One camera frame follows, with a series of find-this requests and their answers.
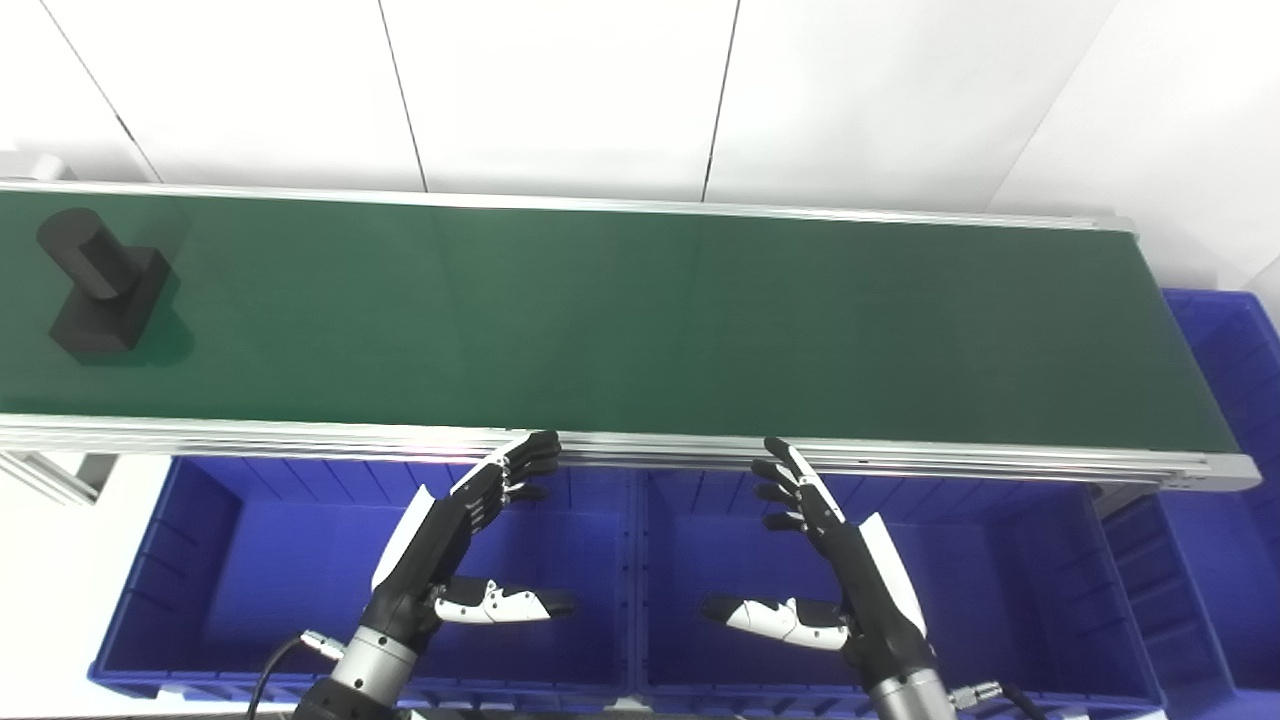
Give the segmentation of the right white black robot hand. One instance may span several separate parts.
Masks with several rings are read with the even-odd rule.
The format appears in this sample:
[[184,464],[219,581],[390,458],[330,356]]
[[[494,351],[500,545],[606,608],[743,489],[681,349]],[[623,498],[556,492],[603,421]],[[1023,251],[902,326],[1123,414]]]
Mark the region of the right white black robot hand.
[[919,600],[883,518],[874,512],[859,524],[849,521],[820,474],[794,445],[778,437],[767,437],[763,445],[772,459],[751,462],[759,478],[754,492],[785,510],[765,515],[762,523],[772,532],[804,534],[829,564],[840,601],[709,593],[700,614],[740,632],[838,652],[865,691],[937,671]]

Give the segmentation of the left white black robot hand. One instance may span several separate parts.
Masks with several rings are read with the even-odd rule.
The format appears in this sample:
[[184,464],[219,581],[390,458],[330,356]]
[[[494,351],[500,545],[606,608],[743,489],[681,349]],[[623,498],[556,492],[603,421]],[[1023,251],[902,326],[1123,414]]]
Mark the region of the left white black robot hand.
[[557,432],[535,430],[489,452],[447,495],[421,488],[379,560],[360,628],[421,653],[444,623],[489,626],[572,615],[576,603],[567,591],[502,585],[458,573],[472,538],[506,507],[545,498],[531,479],[554,471],[559,455]]

